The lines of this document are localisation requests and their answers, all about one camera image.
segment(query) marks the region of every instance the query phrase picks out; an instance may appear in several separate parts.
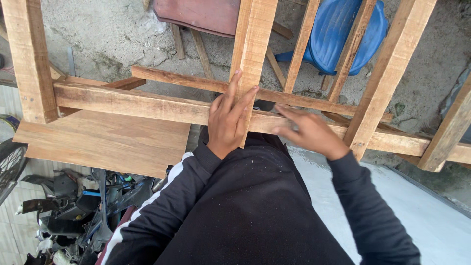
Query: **blue chair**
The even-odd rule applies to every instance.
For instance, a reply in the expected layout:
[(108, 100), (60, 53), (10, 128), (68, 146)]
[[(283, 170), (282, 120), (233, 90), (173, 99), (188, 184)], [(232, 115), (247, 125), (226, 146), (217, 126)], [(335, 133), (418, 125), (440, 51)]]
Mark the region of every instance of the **blue chair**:
[[(312, 64), (321, 75), (335, 75), (335, 67), (347, 41), (362, 0), (326, 0), (319, 7), (303, 62)], [(377, 1), (370, 22), (361, 40), (349, 75), (357, 75), (373, 57), (386, 36), (388, 20), (384, 17), (384, 3)], [(278, 62), (289, 62), (293, 51), (275, 55)]]

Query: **white stripe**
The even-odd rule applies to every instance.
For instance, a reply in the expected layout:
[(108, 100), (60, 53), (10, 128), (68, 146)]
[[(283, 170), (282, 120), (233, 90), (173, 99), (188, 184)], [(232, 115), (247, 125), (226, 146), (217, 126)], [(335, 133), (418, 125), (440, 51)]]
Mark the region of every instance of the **white stripe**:
[(167, 188), (169, 186), (169, 184), (178, 176), (180, 175), (180, 173), (183, 171), (183, 160), (185, 160), (187, 157), (192, 157), (194, 156), (192, 152), (187, 152), (185, 154), (183, 154), (183, 157), (181, 158), (181, 161), (176, 164), (169, 172), (169, 176), (168, 176), (168, 179), (167, 179), (167, 184), (165, 184), (165, 186), (159, 190), (158, 192), (154, 193), (148, 200), (146, 200), (141, 208), (139, 208), (137, 211), (135, 211), (132, 216), (131, 216), (131, 219), (127, 222), (125, 222), (124, 224), (120, 225), (118, 228), (116, 228), (116, 230), (114, 231), (113, 233), (113, 236), (111, 237), (110, 241), (108, 242), (108, 246), (106, 247), (106, 253), (105, 253), (105, 256), (103, 257), (103, 260), (101, 262), (102, 265), (106, 264), (106, 261), (108, 260), (108, 257), (111, 253), (111, 250), (113, 250), (113, 248), (116, 246), (116, 244), (118, 243), (121, 243), (122, 242), (122, 235), (121, 235), (121, 228), (124, 228), (124, 227), (128, 227), (129, 226), (129, 223), (134, 221), (136, 218), (138, 218), (139, 216), (141, 216), (141, 209), (149, 204), (151, 204), (154, 200), (156, 200), (159, 196), (160, 196), (160, 192)]

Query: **black sleeve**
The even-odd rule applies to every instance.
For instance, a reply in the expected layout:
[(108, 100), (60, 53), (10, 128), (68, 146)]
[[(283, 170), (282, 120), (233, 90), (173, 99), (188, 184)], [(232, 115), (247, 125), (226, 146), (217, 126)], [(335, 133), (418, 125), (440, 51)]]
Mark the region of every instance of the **black sleeve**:
[(420, 264), (419, 249), (352, 152), (328, 161), (333, 185), (353, 232), (361, 264)]
[(220, 163), (204, 144), (185, 153), (170, 171), (164, 188), (116, 229), (101, 253), (101, 264), (154, 264)]

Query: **person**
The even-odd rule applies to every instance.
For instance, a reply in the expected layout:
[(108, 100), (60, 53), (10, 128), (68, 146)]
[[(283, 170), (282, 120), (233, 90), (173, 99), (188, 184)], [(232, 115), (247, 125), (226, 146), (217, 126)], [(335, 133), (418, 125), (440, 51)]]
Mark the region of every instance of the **person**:
[[(198, 147), (116, 229), (102, 264), (353, 263), (317, 215), (279, 137), (249, 132), (245, 148), (238, 148), (247, 105), (259, 90), (233, 104), (241, 74), (236, 71), (212, 103)], [(361, 264), (419, 264), (418, 248), (376, 191), (370, 171), (322, 118), (282, 104), (276, 110), (299, 129), (276, 127), (273, 134), (327, 158)]]

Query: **hand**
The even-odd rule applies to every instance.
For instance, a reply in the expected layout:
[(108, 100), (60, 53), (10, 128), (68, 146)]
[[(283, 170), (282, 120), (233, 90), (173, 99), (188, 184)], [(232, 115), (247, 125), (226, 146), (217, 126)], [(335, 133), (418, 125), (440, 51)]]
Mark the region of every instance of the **hand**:
[(298, 132), (289, 127), (275, 127), (273, 133), (285, 137), (296, 145), (320, 153), (330, 161), (344, 157), (350, 149), (327, 126), (319, 115), (277, 103), (275, 109), (283, 116), (294, 121)]
[(209, 110), (209, 141), (206, 146), (220, 159), (224, 159), (242, 142), (247, 105), (259, 91), (259, 87), (254, 86), (232, 107), (241, 76), (242, 71), (236, 70), (226, 93), (217, 97)]

